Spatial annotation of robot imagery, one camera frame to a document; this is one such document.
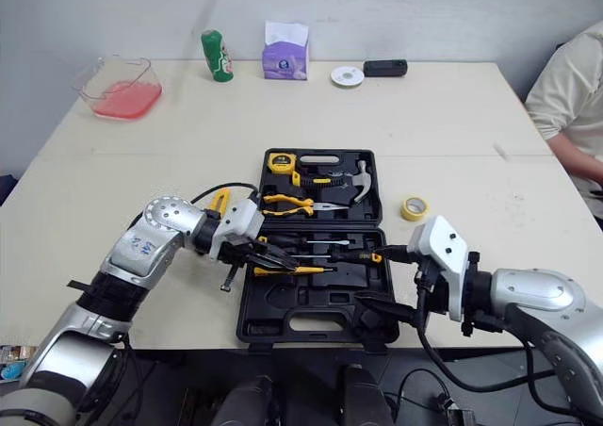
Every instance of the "pink liquid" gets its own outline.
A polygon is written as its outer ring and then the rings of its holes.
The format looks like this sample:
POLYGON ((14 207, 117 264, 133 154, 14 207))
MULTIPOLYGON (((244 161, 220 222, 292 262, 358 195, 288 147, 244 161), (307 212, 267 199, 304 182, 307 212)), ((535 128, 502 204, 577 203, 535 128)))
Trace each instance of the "pink liquid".
POLYGON ((161 85, 147 82, 116 82, 106 90, 106 99, 92 105, 97 115, 133 120, 147 113, 161 95, 161 85))

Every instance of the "hammer head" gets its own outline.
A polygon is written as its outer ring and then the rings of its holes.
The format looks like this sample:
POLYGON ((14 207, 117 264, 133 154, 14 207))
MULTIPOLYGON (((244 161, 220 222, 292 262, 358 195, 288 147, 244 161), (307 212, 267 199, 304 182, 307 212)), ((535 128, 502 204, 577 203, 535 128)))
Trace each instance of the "hammer head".
POLYGON ((359 160, 358 170, 360 170, 360 172, 351 178, 351 183, 354 186, 362 188, 362 191, 354 197, 355 203, 360 203, 360 201, 365 198, 370 190, 371 185, 370 174, 367 173, 367 162, 364 160, 359 160))

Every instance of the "screwdriver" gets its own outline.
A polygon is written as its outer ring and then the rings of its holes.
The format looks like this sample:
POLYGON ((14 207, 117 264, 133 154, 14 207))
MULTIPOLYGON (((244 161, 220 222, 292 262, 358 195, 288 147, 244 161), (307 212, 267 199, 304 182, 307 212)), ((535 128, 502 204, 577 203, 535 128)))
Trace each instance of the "screwdriver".
POLYGON ((266 275, 305 275, 307 273, 330 272, 331 270, 334 270, 334 268, 311 268, 309 266, 299 266, 295 270, 253 268, 253 275, 256 277, 264 277, 266 275))
POLYGON ((334 263, 379 264, 383 261, 380 254, 366 250, 333 252, 332 254, 293 254, 292 256, 294 258, 324 258, 334 263))
POLYGON ((308 240, 301 236, 288 236, 288 235, 270 235, 269 237, 260 236, 257 240, 260 242, 268 242, 274 245, 296 246, 304 244, 339 244, 339 245, 350 245, 350 241, 347 239, 343 240, 308 240))

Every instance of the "beige shirt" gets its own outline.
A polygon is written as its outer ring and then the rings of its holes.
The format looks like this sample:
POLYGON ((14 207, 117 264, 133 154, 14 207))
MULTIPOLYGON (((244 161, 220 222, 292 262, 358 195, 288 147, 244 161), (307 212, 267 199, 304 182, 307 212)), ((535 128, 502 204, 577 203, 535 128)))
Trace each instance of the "beige shirt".
MULTIPOLYGON (((563 132, 583 153, 603 161, 603 22, 560 47, 532 87, 526 109, 545 139, 563 132)), ((572 176, 586 204, 603 219, 594 181, 572 176)))

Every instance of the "roll of tape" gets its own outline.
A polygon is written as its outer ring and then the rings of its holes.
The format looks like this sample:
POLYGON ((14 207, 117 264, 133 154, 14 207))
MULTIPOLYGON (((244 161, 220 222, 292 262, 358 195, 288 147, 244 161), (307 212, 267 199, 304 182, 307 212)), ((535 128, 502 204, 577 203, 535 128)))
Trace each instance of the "roll of tape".
POLYGON ((402 204, 402 218, 407 221, 420 221, 429 210, 430 207, 425 200, 419 197, 411 197, 404 200, 402 204))
POLYGON ((358 87, 365 80, 365 74, 353 66, 340 66, 331 71, 331 80, 339 87, 358 87))

